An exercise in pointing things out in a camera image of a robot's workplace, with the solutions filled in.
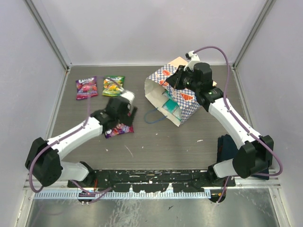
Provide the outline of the checkered paper bag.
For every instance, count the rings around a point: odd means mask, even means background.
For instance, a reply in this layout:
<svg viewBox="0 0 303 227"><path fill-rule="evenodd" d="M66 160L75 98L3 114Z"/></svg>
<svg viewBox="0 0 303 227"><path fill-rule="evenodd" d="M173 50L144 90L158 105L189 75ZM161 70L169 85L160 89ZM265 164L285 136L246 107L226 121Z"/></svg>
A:
<svg viewBox="0 0 303 227"><path fill-rule="evenodd" d="M178 57L148 76L145 97L176 126L182 125L202 106L207 107L215 93L210 65L198 55Z"/></svg>

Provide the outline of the teal mint candy packet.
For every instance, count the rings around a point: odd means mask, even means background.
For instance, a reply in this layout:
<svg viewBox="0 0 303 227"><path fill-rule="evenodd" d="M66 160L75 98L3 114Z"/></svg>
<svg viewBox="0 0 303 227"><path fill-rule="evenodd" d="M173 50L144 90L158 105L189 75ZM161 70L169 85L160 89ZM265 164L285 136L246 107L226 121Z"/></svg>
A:
<svg viewBox="0 0 303 227"><path fill-rule="evenodd" d="M162 106L162 108L176 117L179 121L181 120L181 109L179 105L173 100L168 99Z"/></svg>

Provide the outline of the green yellow candy packet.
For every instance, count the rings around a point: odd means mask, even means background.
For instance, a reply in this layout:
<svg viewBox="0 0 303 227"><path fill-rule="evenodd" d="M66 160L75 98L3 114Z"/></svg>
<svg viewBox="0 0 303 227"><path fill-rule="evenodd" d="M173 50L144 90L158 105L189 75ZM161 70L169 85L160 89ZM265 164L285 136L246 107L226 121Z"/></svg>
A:
<svg viewBox="0 0 303 227"><path fill-rule="evenodd" d="M125 76L105 76L103 80L102 95L119 96L124 90L124 81Z"/></svg>

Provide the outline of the purple candy snack packet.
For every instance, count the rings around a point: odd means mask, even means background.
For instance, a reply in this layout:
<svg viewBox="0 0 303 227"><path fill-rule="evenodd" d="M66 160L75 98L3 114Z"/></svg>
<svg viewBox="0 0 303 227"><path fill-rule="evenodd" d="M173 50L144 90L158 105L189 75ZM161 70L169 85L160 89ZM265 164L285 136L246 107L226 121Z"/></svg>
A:
<svg viewBox="0 0 303 227"><path fill-rule="evenodd" d="M98 96L97 77L76 80L76 100Z"/></svg>

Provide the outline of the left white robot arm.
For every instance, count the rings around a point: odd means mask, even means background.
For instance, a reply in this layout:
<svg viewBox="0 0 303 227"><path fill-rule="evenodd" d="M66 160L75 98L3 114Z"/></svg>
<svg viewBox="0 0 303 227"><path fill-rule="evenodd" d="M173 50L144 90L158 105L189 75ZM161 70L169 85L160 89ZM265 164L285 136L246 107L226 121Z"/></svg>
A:
<svg viewBox="0 0 303 227"><path fill-rule="evenodd" d="M42 187L48 187L57 180L77 181L83 187L90 187L96 179L95 170L87 163L64 162L63 159L74 149L98 137L118 124L131 126L137 112L133 106L134 93L125 91L109 99L106 107L90 113L86 120L56 137L35 139L31 145L25 167L29 170L29 184L34 192L35 178Z"/></svg>

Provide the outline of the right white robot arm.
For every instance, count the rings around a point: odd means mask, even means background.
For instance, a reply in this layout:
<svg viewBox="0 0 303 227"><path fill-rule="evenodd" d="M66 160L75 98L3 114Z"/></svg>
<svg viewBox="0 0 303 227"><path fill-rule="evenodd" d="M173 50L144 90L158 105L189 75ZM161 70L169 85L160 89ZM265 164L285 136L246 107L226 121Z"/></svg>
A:
<svg viewBox="0 0 303 227"><path fill-rule="evenodd" d="M261 136L232 109L224 92L213 85L209 64L199 62L191 70L180 65L165 81L176 90L194 92L197 102L221 123L237 146L234 158L208 167L206 175L212 186L219 186L228 176L248 178L271 167L273 139Z"/></svg>

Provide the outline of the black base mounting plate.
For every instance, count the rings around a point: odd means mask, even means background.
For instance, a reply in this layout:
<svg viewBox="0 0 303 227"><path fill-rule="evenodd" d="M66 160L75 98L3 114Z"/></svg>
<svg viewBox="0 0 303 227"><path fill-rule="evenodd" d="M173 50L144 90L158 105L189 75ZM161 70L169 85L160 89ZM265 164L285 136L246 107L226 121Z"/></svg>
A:
<svg viewBox="0 0 303 227"><path fill-rule="evenodd" d="M83 188L99 191L112 188L115 192L144 191L203 192L207 187L223 187L226 179L211 182L204 170L96 170L90 184L79 182Z"/></svg>

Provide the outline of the dark blue folded cloth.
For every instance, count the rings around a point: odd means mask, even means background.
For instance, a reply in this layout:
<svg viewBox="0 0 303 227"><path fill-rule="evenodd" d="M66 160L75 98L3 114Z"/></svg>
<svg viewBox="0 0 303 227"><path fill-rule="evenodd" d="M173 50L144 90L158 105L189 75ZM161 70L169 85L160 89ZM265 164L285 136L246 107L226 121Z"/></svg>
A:
<svg viewBox="0 0 303 227"><path fill-rule="evenodd" d="M218 138L216 162L232 159L236 157L238 151L239 150L237 149L237 146L232 137L228 134L222 135Z"/></svg>

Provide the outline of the right aluminium corner post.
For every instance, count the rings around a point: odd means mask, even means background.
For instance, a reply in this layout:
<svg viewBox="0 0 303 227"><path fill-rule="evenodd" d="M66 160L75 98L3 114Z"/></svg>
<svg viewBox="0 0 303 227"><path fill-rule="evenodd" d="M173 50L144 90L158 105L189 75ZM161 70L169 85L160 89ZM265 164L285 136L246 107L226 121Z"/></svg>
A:
<svg viewBox="0 0 303 227"><path fill-rule="evenodd" d="M254 22L248 37L246 38L239 54L237 55L234 63L233 63L233 68L237 68L240 61L242 60L245 52L247 51L247 49L249 48L250 44L252 43L254 37L257 35L258 31L260 30L262 24L264 23L267 15L270 13L272 7L274 6L276 0L267 0L264 4L264 6L262 7L256 21Z"/></svg>

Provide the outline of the aluminium corner post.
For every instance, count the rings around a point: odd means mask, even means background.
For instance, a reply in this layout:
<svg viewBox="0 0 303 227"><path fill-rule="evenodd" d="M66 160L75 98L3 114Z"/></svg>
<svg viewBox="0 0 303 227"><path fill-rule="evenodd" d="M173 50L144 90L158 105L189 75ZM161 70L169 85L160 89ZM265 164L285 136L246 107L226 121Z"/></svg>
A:
<svg viewBox="0 0 303 227"><path fill-rule="evenodd" d="M37 22L42 34L47 39L54 54L65 70L69 70L72 66L71 60L62 44L59 35L54 28L51 19L47 13L41 0L25 0L24 3L28 7L30 13Z"/></svg>
<svg viewBox="0 0 303 227"><path fill-rule="evenodd" d="M239 54L237 55L234 63L233 63L233 68L237 68L240 61L242 60L245 52L247 51L247 49L249 48L250 44L252 43L254 37L257 35L258 31L260 30L262 24L264 23L267 15L270 13L272 7L274 6L276 0L267 0L264 4L264 6L262 7L256 21L254 22L248 37L246 38Z"/></svg>

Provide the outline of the left aluminium corner post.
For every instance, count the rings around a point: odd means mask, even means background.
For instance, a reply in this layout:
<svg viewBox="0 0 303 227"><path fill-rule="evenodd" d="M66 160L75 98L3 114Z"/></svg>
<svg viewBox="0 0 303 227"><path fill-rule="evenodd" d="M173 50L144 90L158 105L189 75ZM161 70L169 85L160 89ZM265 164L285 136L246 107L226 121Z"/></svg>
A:
<svg viewBox="0 0 303 227"><path fill-rule="evenodd" d="M72 66L71 60L62 44L59 35L54 28L51 19L47 13L41 0L25 0L24 3L28 7L30 13L37 22L42 34L47 39L54 54L65 70L69 70Z"/></svg>

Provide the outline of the aluminium front rail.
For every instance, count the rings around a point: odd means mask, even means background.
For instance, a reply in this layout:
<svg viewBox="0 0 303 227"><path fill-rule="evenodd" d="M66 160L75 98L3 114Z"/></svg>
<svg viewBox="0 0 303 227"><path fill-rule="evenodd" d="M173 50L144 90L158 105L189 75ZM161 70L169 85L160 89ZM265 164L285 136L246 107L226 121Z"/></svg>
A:
<svg viewBox="0 0 303 227"><path fill-rule="evenodd" d="M97 188L99 191L112 188L115 192L128 192L130 188L134 192L146 193L161 191L172 187L177 192L201 192L210 187L240 186L237 178L216 179L211 181L205 170L89 170L86 177L83 174L77 176L64 176L47 174L40 180L33 177L33 186L36 190L40 187L56 187L56 183L62 183L66 188Z"/></svg>

